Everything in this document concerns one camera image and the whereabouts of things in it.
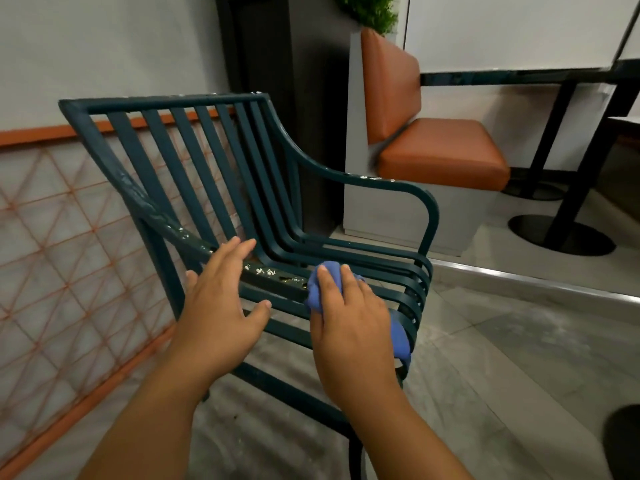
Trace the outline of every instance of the orange leather backrest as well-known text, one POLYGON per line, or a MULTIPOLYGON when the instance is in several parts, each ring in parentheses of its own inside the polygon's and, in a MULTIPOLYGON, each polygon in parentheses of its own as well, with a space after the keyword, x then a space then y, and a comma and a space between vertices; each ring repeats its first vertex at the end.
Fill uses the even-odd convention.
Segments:
POLYGON ((372 29, 363 29, 361 39, 367 136, 373 144, 420 112, 420 67, 414 56, 372 29))

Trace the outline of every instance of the dark green metal chair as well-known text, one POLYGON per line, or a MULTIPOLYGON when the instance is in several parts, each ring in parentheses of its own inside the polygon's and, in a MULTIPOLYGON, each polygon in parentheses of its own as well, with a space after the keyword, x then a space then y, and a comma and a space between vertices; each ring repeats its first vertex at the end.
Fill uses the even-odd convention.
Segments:
MULTIPOLYGON (((208 261, 219 242, 158 111, 171 112, 226 239, 236 234, 185 108, 195 110, 246 236, 257 240, 254 256, 260 263, 245 263, 240 297, 253 302, 269 299, 274 309, 308 319, 303 302, 307 297, 309 267, 325 260, 348 263, 354 273, 364 278, 404 288, 404 292, 400 292, 372 286, 379 297, 398 303, 399 320, 413 350, 433 276, 426 254, 438 226, 438 206, 428 192, 409 182, 350 175, 316 163, 291 140, 265 94, 60 101, 62 113, 124 199, 176 319, 184 305, 184 290, 166 242, 176 248, 185 267, 197 273, 201 272, 203 263, 208 261), (232 165, 213 126, 208 109, 212 106, 218 112, 237 168, 232 165), (131 125, 128 112, 142 113, 199 236, 181 226, 131 125), (142 187, 118 160, 92 120, 92 115, 108 117, 142 187), (286 165, 288 185, 278 166, 278 161, 282 160, 286 165), (328 239, 304 232, 301 228, 299 165, 342 184, 406 192, 420 199, 428 209, 429 222, 418 252, 328 239)), ((265 331, 311 348, 309 333, 300 328, 272 319, 265 331)), ((409 363, 410 360, 401 361, 396 369, 400 383, 408 373, 409 363)), ((234 375, 350 439, 349 469, 352 478, 361 478, 362 444, 338 409, 247 363, 240 365, 234 375)))

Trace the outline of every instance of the chair seat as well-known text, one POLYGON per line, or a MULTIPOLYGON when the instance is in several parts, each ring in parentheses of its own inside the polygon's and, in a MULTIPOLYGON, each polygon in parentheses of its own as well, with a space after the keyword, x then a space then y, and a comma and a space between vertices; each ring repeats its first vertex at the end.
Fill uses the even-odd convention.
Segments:
POLYGON ((481 123, 414 120, 378 159, 383 178, 501 191, 510 168, 481 123))

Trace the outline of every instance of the orange trim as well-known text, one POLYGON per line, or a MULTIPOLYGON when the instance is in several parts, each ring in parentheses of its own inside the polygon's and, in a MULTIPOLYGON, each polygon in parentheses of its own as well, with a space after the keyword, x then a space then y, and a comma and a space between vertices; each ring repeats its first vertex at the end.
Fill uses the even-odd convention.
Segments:
MULTIPOLYGON (((212 118, 218 117, 218 112, 215 109, 210 109, 209 114, 212 118)), ((162 114, 160 117, 165 125, 170 125, 175 122, 171 114, 162 114)), ((198 116, 195 111, 190 111, 187 113, 187 118, 190 121, 195 121, 198 119, 198 116)), ((96 121, 95 124, 102 133, 111 133, 114 131, 113 126, 111 126, 111 123, 108 121, 96 121)), ((147 122, 140 116, 138 118, 132 118, 131 125, 133 128, 146 128, 147 122)), ((70 125, 43 126, 40 128, 0 131, 0 148, 3 146, 12 146, 14 144, 37 143, 40 141, 51 141, 55 139, 73 137, 76 137, 76 132, 70 125)))
POLYGON ((174 330, 175 324, 172 324, 165 332, 153 339, 148 346, 142 349, 138 355, 117 370, 116 373, 109 377, 101 386, 96 387, 91 394, 76 404, 71 411, 53 423, 48 430, 37 437, 27 448, 14 456, 9 463, 0 469, 0 480, 11 480, 15 478, 21 471, 34 462, 34 460, 55 443, 60 436, 68 432, 73 425, 84 418, 84 416, 91 412, 111 391, 116 389, 137 365, 155 354, 157 350, 172 337, 174 330))

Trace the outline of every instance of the orange cushioned seat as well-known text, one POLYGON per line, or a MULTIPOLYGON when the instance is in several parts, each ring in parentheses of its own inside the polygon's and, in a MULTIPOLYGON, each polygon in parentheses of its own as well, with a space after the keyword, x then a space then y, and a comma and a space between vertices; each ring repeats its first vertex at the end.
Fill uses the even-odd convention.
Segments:
POLYGON ((378 159, 383 178, 501 191, 510 168, 478 121, 414 120, 378 159))
MULTIPOLYGON (((365 28, 361 34, 367 140, 392 137, 422 107, 418 60, 365 28)), ((383 178, 500 191, 510 168, 477 121, 420 118, 380 154, 383 178)))

